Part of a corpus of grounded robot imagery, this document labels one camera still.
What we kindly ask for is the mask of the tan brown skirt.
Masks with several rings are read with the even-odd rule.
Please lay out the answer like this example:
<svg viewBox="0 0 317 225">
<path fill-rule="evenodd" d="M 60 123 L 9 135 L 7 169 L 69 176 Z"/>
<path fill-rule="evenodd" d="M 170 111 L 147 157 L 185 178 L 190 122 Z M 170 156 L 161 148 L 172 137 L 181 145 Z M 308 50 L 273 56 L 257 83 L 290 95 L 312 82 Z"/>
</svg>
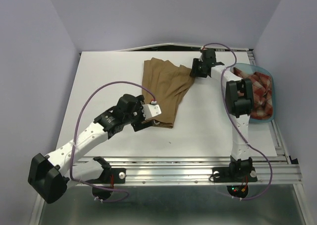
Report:
<svg viewBox="0 0 317 225">
<path fill-rule="evenodd" d="M 144 61 L 142 86 L 145 103 L 156 97 L 162 113 L 154 118 L 155 126 L 173 128 L 178 107 L 195 79 L 190 76 L 191 69 L 176 66 L 168 60 L 151 58 Z"/>
</svg>

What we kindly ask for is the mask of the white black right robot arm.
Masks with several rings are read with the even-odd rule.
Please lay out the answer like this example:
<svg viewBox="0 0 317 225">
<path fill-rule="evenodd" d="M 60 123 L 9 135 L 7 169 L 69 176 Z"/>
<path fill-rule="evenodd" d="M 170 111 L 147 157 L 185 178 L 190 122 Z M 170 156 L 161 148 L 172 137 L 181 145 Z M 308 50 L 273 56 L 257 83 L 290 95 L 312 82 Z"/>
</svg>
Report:
<svg viewBox="0 0 317 225">
<path fill-rule="evenodd" d="M 240 182 L 247 178 L 253 170 L 253 161 L 248 146 L 248 126 L 254 97 L 252 82 L 243 79 L 224 63 L 216 60 L 215 50 L 200 50 L 200 58 L 194 58 L 190 76 L 193 78 L 211 77 L 221 84 L 221 95 L 225 110 L 232 124 L 232 150 L 230 163 L 226 167 L 212 169 L 210 181 L 215 183 Z"/>
</svg>

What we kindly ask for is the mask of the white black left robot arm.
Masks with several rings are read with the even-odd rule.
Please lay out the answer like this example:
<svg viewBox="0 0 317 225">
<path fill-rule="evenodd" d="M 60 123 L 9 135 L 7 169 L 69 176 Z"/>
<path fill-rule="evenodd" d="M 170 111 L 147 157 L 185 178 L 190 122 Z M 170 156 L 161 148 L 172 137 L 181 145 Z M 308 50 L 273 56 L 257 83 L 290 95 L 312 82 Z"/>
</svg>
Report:
<svg viewBox="0 0 317 225">
<path fill-rule="evenodd" d="M 91 186 L 96 200 L 106 201 L 115 191 L 116 183 L 125 183 L 126 169 L 112 168 L 101 156 L 77 166 L 75 162 L 127 125 L 134 131 L 153 126 L 153 117 L 160 114 L 157 102 L 145 104 L 143 95 L 123 95 L 115 106 L 97 116 L 83 132 L 76 133 L 73 140 L 46 155 L 36 154 L 31 160 L 28 183 L 48 204 L 79 183 Z"/>
</svg>

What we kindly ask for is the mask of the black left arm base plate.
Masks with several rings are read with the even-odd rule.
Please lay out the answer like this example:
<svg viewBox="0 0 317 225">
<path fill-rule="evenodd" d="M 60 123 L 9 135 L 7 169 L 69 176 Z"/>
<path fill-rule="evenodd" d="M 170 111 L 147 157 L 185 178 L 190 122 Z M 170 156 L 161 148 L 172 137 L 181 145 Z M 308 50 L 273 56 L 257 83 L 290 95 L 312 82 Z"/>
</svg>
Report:
<svg viewBox="0 0 317 225">
<path fill-rule="evenodd" d="M 126 168 L 105 169 L 101 175 L 90 180 L 94 184 L 124 184 L 126 180 Z"/>
</svg>

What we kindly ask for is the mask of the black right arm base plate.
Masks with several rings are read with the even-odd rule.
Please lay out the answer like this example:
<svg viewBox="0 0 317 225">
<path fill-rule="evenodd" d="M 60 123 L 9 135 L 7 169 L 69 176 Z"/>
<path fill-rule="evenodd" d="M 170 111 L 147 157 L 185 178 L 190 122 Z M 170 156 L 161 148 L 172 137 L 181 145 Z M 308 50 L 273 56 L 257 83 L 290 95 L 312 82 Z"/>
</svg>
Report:
<svg viewBox="0 0 317 225">
<path fill-rule="evenodd" d="M 214 183 L 257 182 L 258 178 L 254 167 L 239 172 L 232 172 L 229 167 L 214 167 L 209 181 Z"/>
</svg>

